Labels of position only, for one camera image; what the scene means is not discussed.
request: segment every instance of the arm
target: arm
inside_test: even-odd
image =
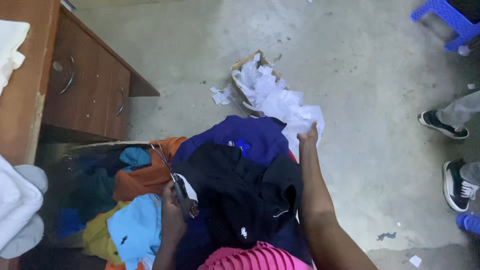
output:
[[[308,133],[297,135],[304,185],[300,224],[313,261],[318,269],[378,270],[336,220],[332,198],[320,171],[316,124],[315,121]]]
[[[175,250],[187,231],[177,193],[170,181],[163,189],[162,197],[162,241],[155,256],[152,270],[174,270]]]

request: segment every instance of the black sneaker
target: black sneaker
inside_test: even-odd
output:
[[[460,177],[460,168],[464,163],[447,161],[444,164],[444,195],[448,205],[455,211],[465,212],[470,200],[475,199],[479,186]]]
[[[443,134],[455,140],[463,140],[468,137],[468,129],[455,129],[452,126],[446,125],[437,118],[437,110],[424,111],[418,116],[420,124],[434,129],[438,129]]]

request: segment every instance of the white embroidered logo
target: white embroidered logo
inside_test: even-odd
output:
[[[245,227],[241,229],[241,235],[247,239],[247,231],[245,230]]]

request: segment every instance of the white sole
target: white sole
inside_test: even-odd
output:
[[[467,130],[467,136],[465,136],[465,137],[456,137],[456,136],[453,135],[451,132],[449,132],[449,131],[447,131],[447,130],[445,130],[445,129],[443,129],[443,128],[438,128],[438,127],[436,127],[436,126],[427,124],[427,123],[425,122],[425,120],[423,119],[423,114],[424,114],[424,113],[426,113],[426,111],[425,111],[425,112],[422,112],[421,114],[418,115],[418,120],[419,120],[420,124],[422,124],[422,125],[424,125],[424,126],[427,126],[427,127],[434,128],[434,129],[440,131],[440,132],[443,133],[445,136],[447,136],[447,137],[449,137],[449,138],[451,138],[451,139],[454,139],[454,140],[464,140],[464,139],[466,139],[466,138],[470,135],[470,132]]]
[[[448,195],[448,188],[447,188],[447,166],[450,164],[451,161],[447,161],[444,163],[444,170],[443,170],[443,176],[444,176],[444,197],[445,197],[445,200],[447,201],[447,204],[455,211],[457,212],[465,212],[467,211],[468,209],[468,206],[467,206],[467,209],[463,210],[461,208],[459,208],[455,202],[452,201],[452,198],[450,198],[450,196]]]

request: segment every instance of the black embroidered logo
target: black embroidered logo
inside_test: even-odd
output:
[[[125,240],[128,239],[128,236],[126,235],[124,238],[121,239],[120,245],[123,245],[125,243]]]

